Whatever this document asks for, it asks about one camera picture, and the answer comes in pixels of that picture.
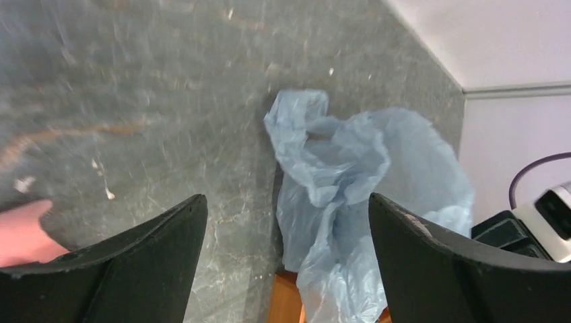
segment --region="black cable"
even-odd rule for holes
[[[530,170],[532,170],[533,168],[536,168],[537,166],[540,166],[540,165],[543,165],[543,164],[546,164],[549,162],[554,162],[555,160],[567,159],[567,158],[571,158],[571,151],[566,152],[566,153],[557,153],[555,155],[543,157],[543,158],[538,159],[538,160],[534,161],[533,163],[525,166],[522,170],[520,170],[519,173],[516,175],[516,177],[514,177],[514,179],[512,180],[512,184],[510,184],[510,190],[508,192],[508,198],[510,200],[510,207],[512,208],[512,210],[517,207],[517,205],[516,205],[517,184],[519,183],[519,181],[521,180],[521,178],[525,174],[527,174]]]

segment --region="gray marble countertop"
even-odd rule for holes
[[[205,194],[187,322],[266,320],[278,90],[414,109],[458,147],[461,92],[379,0],[9,0],[0,22],[0,208],[52,199],[80,248]]]

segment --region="light blue plastic bag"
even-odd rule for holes
[[[309,322],[375,322],[387,301],[370,193],[468,236],[473,189],[450,145],[417,113],[388,108],[338,120],[327,105],[323,91],[281,91],[264,118],[284,171],[283,263],[299,273]]]

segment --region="crumpled plastic bag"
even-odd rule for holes
[[[283,264],[298,273],[308,322],[375,322],[387,300],[370,193],[469,236],[473,189],[419,114],[387,108],[339,120],[328,103],[323,91],[281,91],[264,118],[284,172],[276,211]]]

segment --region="wall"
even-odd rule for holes
[[[386,0],[465,90],[571,83],[569,0]]]
[[[531,162],[571,151],[571,96],[468,100],[460,163],[476,191],[475,223],[509,209],[508,187]],[[516,200],[535,200],[571,180],[571,159],[535,168],[520,181]]]

